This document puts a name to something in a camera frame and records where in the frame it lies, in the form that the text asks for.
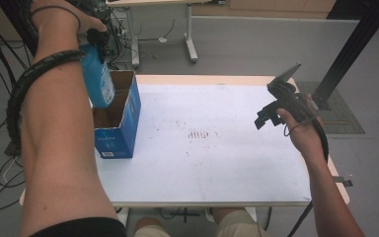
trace blue cardboard box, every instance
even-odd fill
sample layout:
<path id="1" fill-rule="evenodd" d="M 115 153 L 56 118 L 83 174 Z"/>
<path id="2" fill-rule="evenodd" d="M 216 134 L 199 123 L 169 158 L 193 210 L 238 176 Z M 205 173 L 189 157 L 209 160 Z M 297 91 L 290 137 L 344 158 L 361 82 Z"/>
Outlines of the blue cardboard box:
<path id="1" fill-rule="evenodd" d="M 140 115 L 140 96 L 134 71 L 112 71 L 115 98 L 106 109 L 93 109 L 95 147 L 102 158 L 133 156 Z"/>

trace bare arm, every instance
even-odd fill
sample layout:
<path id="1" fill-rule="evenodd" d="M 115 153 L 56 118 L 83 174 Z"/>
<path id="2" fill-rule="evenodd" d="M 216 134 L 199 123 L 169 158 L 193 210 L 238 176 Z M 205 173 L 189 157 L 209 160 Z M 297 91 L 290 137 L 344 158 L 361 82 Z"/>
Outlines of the bare arm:
<path id="1" fill-rule="evenodd" d="M 298 123 L 292 115 L 280 109 L 278 114 L 291 130 Z M 320 138 L 311 123 L 295 127 L 291 140 L 301 152 L 309 171 L 310 190 L 315 209 L 319 236 L 364 236 L 344 203 L 325 162 Z"/>
<path id="2" fill-rule="evenodd" d="M 35 1 L 32 9 L 46 5 L 74 11 L 79 32 L 106 30 L 62 0 Z M 35 62 L 78 48 L 79 23 L 69 12 L 46 9 L 33 21 L 39 35 Z M 79 61 L 51 69 L 32 85 L 24 101 L 22 145 L 27 184 L 22 236 L 76 218 L 116 218 L 97 173 L 92 112 Z"/>

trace white table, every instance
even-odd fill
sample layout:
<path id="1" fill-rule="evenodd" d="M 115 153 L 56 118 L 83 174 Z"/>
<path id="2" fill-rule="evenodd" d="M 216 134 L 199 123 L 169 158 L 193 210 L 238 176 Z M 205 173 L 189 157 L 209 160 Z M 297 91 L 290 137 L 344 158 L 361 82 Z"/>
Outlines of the white table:
<path id="1" fill-rule="evenodd" d="M 189 57 L 193 62 L 198 60 L 198 56 L 196 55 L 195 47 L 192 42 L 191 35 L 191 27 L 192 27 L 192 3 L 204 3 L 210 0 L 118 0 L 109 2 L 106 1 L 108 7 L 111 8 L 122 8 L 125 11 L 127 22 L 128 22 L 128 30 L 131 36 L 131 64 L 134 68 L 140 65 L 140 58 L 138 53 L 138 39 L 134 33 L 133 28 L 133 16 L 131 13 L 130 7 L 133 6 L 146 6 L 146 5 L 159 5 L 159 4 L 187 4 L 187 32 L 184 37 L 186 39 L 187 48 L 189 50 Z"/>
<path id="2" fill-rule="evenodd" d="M 137 75 L 142 107 L 133 158 L 96 152 L 113 205 L 306 205 L 307 170 L 283 126 L 254 125 L 256 112 L 274 100 L 265 87 L 272 78 Z"/>

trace bracelet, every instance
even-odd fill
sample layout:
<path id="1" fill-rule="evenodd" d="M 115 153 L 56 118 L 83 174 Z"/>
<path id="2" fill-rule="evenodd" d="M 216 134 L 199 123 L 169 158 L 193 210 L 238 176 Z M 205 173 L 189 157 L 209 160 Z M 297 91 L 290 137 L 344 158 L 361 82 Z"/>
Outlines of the bracelet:
<path id="1" fill-rule="evenodd" d="M 30 87 L 42 74 L 51 68 L 66 62 L 80 60 L 85 56 L 85 52 L 76 49 L 57 52 L 34 64 L 18 79 L 8 101 L 6 118 L 8 133 L 11 137 L 11 142 L 15 145 L 16 153 L 21 153 L 20 112 Z"/>
<path id="2" fill-rule="evenodd" d="M 81 20 L 79 20 L 79 17 L 78 17 L 78 16 L 77 16 L 72 10 L 67 9 L 67 8 L 65 8 L 65 7 L 61 7 L 61 6 L 55 6 L 55 5 L 53 5 L 53 6 L 44 6 L 44 7 L 37 8 L 37 9 L 35 9 L 35 10 L 33 10 L 33 11 L 31 12 L 30 17 L 31 17 L 31 19 L 32 19 L 32 18 L 33 18 L 33 15 L 34 15 L 35 13 L 37 13 L 37 12 L 39 12 L 39 11 L 42 11 L 42 10 L 45 10 L 45 9 L 52 9 L 52 8 L 58 8 L 58 9 L 64 10 L 64 11 L 66 11 L 66 12 L 72 14 L 72 15 L 76 18 L 76 20 L 78 20 L 78 24 L 79 24 L 78 31 L 79 31 L 79 29 L 81 29 Z"/>

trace black pole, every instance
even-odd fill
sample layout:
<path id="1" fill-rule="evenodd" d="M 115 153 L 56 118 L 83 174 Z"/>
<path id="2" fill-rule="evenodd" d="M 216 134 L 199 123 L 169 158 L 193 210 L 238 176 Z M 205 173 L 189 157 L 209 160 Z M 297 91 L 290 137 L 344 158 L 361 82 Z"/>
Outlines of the black pole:
<path id="1" fill-rule="evenodd" d="M 330 108 L 328 98 L 378 29 L 379 1 L 373 1 L 370 9 L 359 21 L 321 84 L 313 93 L 313 100 L 319 109 L 328 110 Z"/>

